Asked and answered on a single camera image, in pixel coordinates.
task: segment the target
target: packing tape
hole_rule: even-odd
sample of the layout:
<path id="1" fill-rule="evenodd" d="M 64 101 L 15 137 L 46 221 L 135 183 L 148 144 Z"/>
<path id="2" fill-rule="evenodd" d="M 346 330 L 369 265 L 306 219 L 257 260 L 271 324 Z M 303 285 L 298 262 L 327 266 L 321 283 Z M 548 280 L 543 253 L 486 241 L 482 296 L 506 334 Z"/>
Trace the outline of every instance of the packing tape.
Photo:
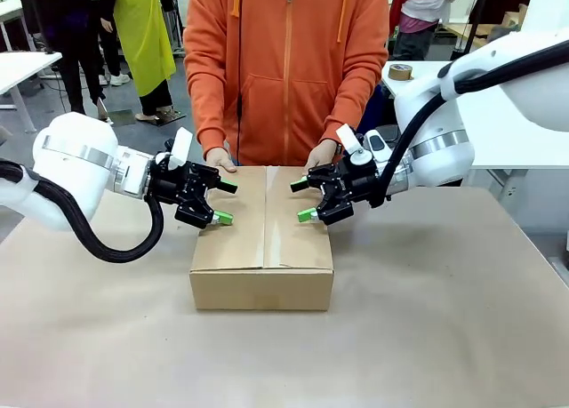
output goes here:
<path id="1" fill-rule="evenodd" d="M 406 64 L 392 64 L 389 66 L 389 79 L 394 81 L 409 81 L 413 79 L 413 68 Z"/>

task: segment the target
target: black hose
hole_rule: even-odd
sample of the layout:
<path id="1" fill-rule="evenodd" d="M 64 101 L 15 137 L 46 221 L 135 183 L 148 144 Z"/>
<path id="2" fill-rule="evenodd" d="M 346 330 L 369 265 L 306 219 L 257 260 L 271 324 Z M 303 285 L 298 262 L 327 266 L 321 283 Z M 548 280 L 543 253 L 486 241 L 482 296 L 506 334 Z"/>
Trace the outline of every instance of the black hose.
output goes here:
<path id="1" fill-rule="evenodd" d="M 561 66 L 568 62 L 569 41 L 564 41 L 544 50 L 533 52 L 521 59 L 511 61 L 484 75 L 457 82 L 454 89 L 459 94 L 478 92 L 496 85 L 505 84 L 520 77 Z"/>
<path id="2" fill-rule="evenodd" d="M 511 61 L 508 64 L 485 73 L 484 75 L 457 82 L 454 89 L 459 94 L 478 92 L 567 63 L 569 63 L 569 41 L 564 41 L 560 44 L 550 46 L 543 50 L 526 55 L 520 59 Z M 394 148 L 391 158 L 378 180 L 376 185 L 377 192 L 374 193 L 373 197 L 370 199 L 370 206 L 372 208 L 377 208 L 383 204 L 391 179 L 393 179 L 398 165 L 401 163 L 407 149 L 411 146 L 417 132 L 419 132 L 419 129 L 427 119 L 444 104 L 445 100 L 443 100 L 442 95 L 440 93 L 437 94 L 425 106 L 423 106 L 409 125 L 407 125 L 407 128 L 405 128 L 401 139 Z"/>
<path id="3" fill-rule="evenodd" d="M 152 216 L 152 229 L 150 230 L 150 234 L 140 245 L 131 250 L 118 251 L 108 248 L 93 233 L 89 221 L 85 218 L 75 198 L 65 188 L 30 171 L 28 171 L 28 173 L 30 176 L 33 175 L 35 180 L 38 180 L 34 191 L 60 207 L 79 242 L 88 252 L 100 260 L 109 263 L 129 263 L 135 261 L 152 250 L 162 236 L 164 231 L 164 214 L 162 208 L 154 197 L 147 196 L 145 201 L 148 204 Z M 23 172 L 20 165 L 0 160 L 0 179 L 18 183 L 21 181 L 22 175 Z"/>
<path id="4" fill-rule="evenodd" d="M 429 102 L 425 104 L 421 110 L 419 110 L 417 115 L 415 115 L 411 122 L 407 125 L 405 131 L 403 131 L 403 134 L 401 134 L 399 142 L 396 144 L 393 152 L 391 153 L 388 164 L 385 166 L 383 173 L 380 176 L 377 186 L 379 188 L 379 192 L 374 194 L 373 199 L 370 201 L 370 206 L 372 208 L 377 208 L 383 204 L 383 200 L 388 193 L 391 179 L 393 178 L 397 167 L 401 163 L 405 152 L 409 146 L 411 146 L 411 142 L 425 121 L 429 119 L 429 117 L 435 113 L 435 111 L 443 104 L 445 104 L 445 101 L 443 100 L 443 96 L 439 93 L 430 99 Z"/>

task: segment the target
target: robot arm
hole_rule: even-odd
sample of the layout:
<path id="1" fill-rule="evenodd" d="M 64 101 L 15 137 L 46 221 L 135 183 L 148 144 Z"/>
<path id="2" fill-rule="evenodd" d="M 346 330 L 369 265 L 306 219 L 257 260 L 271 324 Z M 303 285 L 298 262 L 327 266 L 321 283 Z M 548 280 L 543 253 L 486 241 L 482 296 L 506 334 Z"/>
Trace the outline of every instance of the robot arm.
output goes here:
<path id="1" fill-rule="evenodd" d="M 513 33 L 426 76 L 397 95 L 402 132 L 393 151 L 377 131 L 363 139 L 347 125 L 338 135 L 347 155 L 336 165 L 309 171 L 293 191 L 319 188 L 323 202 L 299 214 L 300 221 L 333 224 L 353 215 L 352 203 L 381 206 L 395 193 L 435 187 L 464 178 L 475 151 L 456 99 L 500 85 L 520 112 L 544 128 L 567 131 L 569 31 Z"/>
<path id="2" fill-rule="evenodd" d="M 188 162 L 191 141 L 192 134 L 180 129 L 175 140 L 166 142 L 165 152 L 152 156 L 118 146 L 108 124 L 75 113 L 59 116 L 36 137 L 33 171 L 0 160 L 0 205 L 49 228 L 72 229 L 101 260 L 137 260 L 162 235 L 160 203 L 177 204 L 175 219 L 197 228 L 233 220 L 212 210 L 205 197 L 213 188 L 236 193 L 236 186 L 224 182 L 217 169 Z M 105 188 L 144 200 L 150 209 L 150 234 L 130 251 L 108 248 L 89 225 Z"/>

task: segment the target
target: white sneaker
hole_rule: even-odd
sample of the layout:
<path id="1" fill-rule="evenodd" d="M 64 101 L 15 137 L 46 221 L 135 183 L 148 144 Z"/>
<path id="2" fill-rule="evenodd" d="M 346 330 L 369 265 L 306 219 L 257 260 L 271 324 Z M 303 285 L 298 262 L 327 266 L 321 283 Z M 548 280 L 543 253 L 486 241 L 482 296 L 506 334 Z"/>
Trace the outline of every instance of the white sneaker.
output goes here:
<path id="1" fill-rule="evenodd" d="M 128 84 L 129 82 L 131 82 L 131 78 L 128 75 L 123 75 L 122 73 L 119 73 L 118 76 L 112 76 L 110 77 L 110 84 L 113 86 L 121 86 L 123 84 Z"/>

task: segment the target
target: metal table leg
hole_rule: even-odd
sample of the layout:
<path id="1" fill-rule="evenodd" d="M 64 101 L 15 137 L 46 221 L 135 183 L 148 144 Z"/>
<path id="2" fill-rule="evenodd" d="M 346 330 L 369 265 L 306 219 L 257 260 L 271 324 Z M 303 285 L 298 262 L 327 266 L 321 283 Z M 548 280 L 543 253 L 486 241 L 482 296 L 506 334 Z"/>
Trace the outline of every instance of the metal table leg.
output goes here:
<path id="1" fill-rule="evenodd" d="M 517 189 L 522 185 L 528 170 L 512 170 L 507 174 L 503 170 L 488 170 L 490 175 L 501 185 L 498 201 L 503 203 L 515 196 Z"/>
<path id="2" fill-rule="evenodd" d="M 0 29 L 2 29 L 2 37 L 6 43 L 6 49 L 12 51 L 12 44 L 10 44 L 10 39 L 8 38 L 8 32 L 6 32 L 6 26 L 3 21 L 0 21 Z"/>
<path id="3" fill-rule="evenodd" d="M 20 90 L 17 86 L 14 86 L 10 90 L 10 94 L 12 95 L 12 100 L 20 113 L 21 120 L 24 123 L 24 129 L 27 133 L 36 132 L 36 127 L 32 122 L 32 118 L 29 116 L 28 109 L 26 108 L 26 104 L 24 104 L 24 100 L 21 98 Z"/>
<path id="4" fill-rule="evenodd" d="M 34 38 L 32 37 L 32 35 L 29 34 L 28 25 L 26 24 L 26 19 L 24 19 L 23 15 L 20 17 L 20 21 L 21 21 L 21 26 L 24 29 L 24 35 L 26 36 L 26 40 L 28 41 L 29 50 L 32 52 L 36 52 L 37 48 L 36 44 L 34 44 Z"/>
<path id="5" fill-rule="evenodd" d="M 474 186 L 474 180 L 476 178 L 477 170 L 470 170 L 469 174 L 466 178 L 462 181 L 461 186 L 464 188 L 469 188 Z"/>

